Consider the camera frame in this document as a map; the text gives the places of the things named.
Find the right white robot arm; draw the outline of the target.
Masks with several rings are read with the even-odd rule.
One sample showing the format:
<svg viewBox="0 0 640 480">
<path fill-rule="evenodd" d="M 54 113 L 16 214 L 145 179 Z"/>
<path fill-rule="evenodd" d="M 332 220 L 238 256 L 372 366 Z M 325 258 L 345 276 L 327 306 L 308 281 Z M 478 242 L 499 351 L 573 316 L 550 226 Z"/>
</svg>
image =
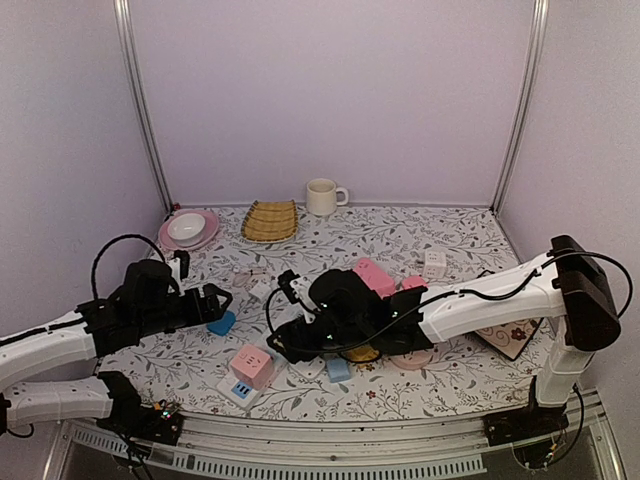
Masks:
<svg viewBox="0 0 640 480">
<path fill-rule="evenodd" d="M 530 387 L 531 403 L 517 427 L 537 436 L 552 424 L 595 352 L 621 334 L 620 318 L 602 262 L 572 237 L 551 241 L 527 263 L 448 286 L 414 287 L 381 297 L 353 270 L 332 269 L 309 285 L 284 272 L 279 289 L 300 316 L 272 327 L 268 345 L 290 363 L 369 345 L 384 355 L 426 350 L 452 337 L 519 320 L 558 318 L 563 328 Z"/>
</svg>

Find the pink cube adapter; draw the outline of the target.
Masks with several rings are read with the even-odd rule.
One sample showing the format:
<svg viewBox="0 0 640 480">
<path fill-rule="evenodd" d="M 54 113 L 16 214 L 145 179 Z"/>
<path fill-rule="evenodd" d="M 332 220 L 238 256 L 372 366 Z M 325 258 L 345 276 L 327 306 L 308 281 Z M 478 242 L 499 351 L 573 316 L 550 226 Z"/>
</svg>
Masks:
<svg viewBox="0 0 640 480">
<path fill-rule="evenodd" d="M 230 368 L 238 380 L 260 390 L 274 373 L 274 361 L 255 345 L 244 345 L 231 360 Z"/>
</svg>

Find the light blue plug adapter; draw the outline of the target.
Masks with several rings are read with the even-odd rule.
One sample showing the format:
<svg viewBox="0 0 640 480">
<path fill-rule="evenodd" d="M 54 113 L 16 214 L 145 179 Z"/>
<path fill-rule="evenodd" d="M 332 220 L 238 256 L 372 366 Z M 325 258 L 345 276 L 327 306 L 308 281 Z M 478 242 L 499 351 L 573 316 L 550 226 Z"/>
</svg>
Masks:
<svg viewBox="0 0 640 480">
<path fill-rule="evenodd" d="M 326 361 L 326 369 L 331 383 L 340 383 L 351 378 L 349 364 L 342 358 L 333 358 Z"/>
</svg>

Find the pink power strip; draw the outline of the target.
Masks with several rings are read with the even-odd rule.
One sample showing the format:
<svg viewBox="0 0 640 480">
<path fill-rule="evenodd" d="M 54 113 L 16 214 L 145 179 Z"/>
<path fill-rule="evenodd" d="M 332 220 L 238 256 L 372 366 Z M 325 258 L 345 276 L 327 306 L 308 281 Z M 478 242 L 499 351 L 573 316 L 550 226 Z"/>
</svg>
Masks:
<svg viewBox="0 0 640 480">
<path fill-rule="evenodd" d="M 391 296 L 396 291 L 393 278 L 369 258 L 360 258 L 353 271 L 369 289 L 376 292 L 381 298 Z"/>
</svg>

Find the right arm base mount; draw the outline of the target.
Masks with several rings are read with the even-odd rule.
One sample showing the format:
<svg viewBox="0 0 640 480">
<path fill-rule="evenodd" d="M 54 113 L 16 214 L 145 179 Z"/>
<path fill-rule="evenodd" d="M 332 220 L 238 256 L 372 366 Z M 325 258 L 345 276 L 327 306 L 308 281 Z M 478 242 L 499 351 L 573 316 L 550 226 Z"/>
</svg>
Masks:
<svg viewBox="0 0 640 480">
<path fill-rule="evenodd" d="M 559 432 L 569 426 L 566 405 L 542 407 L 536 399 L 536 380 L 531 380 L 528 403 L 520 408 L 482 417 L 483 431 L 490 446 L 504 445 Z"/>
</svg>

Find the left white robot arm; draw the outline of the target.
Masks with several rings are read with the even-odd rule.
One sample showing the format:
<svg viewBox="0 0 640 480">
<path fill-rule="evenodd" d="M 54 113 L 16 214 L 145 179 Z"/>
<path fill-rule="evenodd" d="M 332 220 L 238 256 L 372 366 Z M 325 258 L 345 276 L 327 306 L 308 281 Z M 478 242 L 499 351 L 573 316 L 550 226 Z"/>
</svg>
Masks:
<svg viewBox="0 0 640 480">
<path fill-rule="evenodd" d="M 183 288 L 175 262 L 141 260 L 106 298 L 78 305 L 62 317 L 1 340 L 1 430 L 68 418 L 95 418 L 106 427 L 141 433 L 165 413 L 143 404 L 118 371 L 71 382 L 28 384 L 27 379 L 78 361 L 101 359 L 156 334 L 217 321 L 231 293 L 208 283 Z"/>
</svg>

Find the white power strip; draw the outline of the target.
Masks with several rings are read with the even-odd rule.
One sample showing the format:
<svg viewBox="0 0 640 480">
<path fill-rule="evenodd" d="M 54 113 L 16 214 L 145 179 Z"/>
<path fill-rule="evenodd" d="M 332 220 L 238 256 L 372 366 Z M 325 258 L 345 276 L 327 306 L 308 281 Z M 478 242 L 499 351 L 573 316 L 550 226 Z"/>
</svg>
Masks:
<svg viewBox="0 0 640 480">
<path fill-rule="evenodd" d="M 254 389 L 236 377 L 233 371 L 229 371 L 216 385 L 217 391 L 231 403 L 244 411 L 248 411 L 258 402 L 266 390 L 280 375 L 285 367 L 285 360 L 278 357 L 274 360 L 274 372 L 267 379 L 262 389 Z"/>
</svg>

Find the small pink plug adapter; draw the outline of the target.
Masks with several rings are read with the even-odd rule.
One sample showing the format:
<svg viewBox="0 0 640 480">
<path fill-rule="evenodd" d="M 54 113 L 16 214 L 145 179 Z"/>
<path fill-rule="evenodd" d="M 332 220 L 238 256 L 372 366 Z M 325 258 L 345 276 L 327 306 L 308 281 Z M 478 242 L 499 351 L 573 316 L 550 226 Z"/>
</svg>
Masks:
<svg viewBox="0 0 640 480">
<path fill-rule="evenodd" d="M 419 275 L 407 277 L 403 279 L 401 282 L 402 290 L 411 290 L 416 288 L 421 288 L 421 289 L 428 288 L 426 281 Z"/>
</svg>

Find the cyan cube adapter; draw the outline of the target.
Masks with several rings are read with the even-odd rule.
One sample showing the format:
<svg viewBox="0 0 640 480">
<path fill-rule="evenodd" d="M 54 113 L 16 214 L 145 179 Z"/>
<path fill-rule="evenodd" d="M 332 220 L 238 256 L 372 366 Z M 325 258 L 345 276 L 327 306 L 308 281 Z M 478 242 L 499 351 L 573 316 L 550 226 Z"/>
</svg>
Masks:
<svg viewBox="0 0 640 480">
<path fill-rule="evenodd" d="M 226 311 L 219 320 L 206 325 L 207 330 L 217 336 L 226 336 L 236 323 L 236 315 L 232 311 Z"/>
</svg>

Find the yellow cube adapter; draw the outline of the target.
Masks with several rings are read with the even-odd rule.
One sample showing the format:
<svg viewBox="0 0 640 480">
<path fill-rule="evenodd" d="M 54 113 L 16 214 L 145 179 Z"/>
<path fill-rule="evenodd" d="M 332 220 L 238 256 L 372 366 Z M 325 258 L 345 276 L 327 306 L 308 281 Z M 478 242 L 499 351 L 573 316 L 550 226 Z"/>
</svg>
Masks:
<svg viewBox="0 0 640 480">
<path fill-rule="evenodd" d="M 345 358 L 354 364 L 372 363 L 380 359 L 381 353 L 375 349 L 354 349 L 344 354 Z"/>
</svg>

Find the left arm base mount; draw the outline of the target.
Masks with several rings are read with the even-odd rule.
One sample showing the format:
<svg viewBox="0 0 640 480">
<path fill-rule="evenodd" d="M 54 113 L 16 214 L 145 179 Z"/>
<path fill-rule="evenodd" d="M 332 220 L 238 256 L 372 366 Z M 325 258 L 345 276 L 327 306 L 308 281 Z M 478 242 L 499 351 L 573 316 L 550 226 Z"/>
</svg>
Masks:
<svg viewBox="0 0 640 480">
<path fill-rule="evenodd" d="M 153 405 L 144 404 L 137 390 L 121 372 L 107 371 L 100 373 L 97 378 L 105 384 L 108 397 L 112 400 L 110 414 L 96 420 L 99 428 L 126 438 L 177 445 L 184 423 L 177 403 L 160 400 Z"/>
</svg>

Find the round pink socket hub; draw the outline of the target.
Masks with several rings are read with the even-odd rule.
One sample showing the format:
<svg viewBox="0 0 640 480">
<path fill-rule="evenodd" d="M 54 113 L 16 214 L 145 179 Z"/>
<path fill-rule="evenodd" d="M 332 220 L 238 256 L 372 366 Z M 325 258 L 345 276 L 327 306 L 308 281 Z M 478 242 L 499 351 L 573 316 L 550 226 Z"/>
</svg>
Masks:
<svg viewBox="0 0 640 480">
<path fill-rule="evenodd" d="M 420 370 L 426 367 L 433 359 L 433 354 L 427 351 L 416 351 L 404 355 L 389 357 L 390 361 L 398 368 L 407 371 Z"/>
</svg>

